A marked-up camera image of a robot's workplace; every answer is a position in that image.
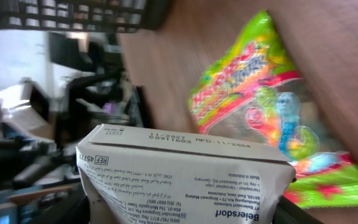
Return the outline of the Haribo gummy candy bag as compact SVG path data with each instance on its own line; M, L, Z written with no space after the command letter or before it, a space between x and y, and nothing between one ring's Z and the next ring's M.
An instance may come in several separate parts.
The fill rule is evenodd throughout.
M289 157L285 196L301 208L358 207L358 166L324 124L270 14L259 11L191 91L201 134L268 144Z

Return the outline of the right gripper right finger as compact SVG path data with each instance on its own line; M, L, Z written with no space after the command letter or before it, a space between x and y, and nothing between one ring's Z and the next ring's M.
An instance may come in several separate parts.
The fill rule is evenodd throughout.
M272 224L323 224L286 197L282 196L277 205Z

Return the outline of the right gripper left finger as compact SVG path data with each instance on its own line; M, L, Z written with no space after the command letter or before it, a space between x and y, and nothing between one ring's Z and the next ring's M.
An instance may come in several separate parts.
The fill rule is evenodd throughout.
M89 223L90 205L81 184L68 184L41 191L43 194L68 192L68 196L39 215L42 224Z

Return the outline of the white blue carton box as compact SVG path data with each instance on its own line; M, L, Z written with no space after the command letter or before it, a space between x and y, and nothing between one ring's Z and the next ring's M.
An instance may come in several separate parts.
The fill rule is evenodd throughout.
M76 162L91 223L270 223L296 176L265 144L112 124Z

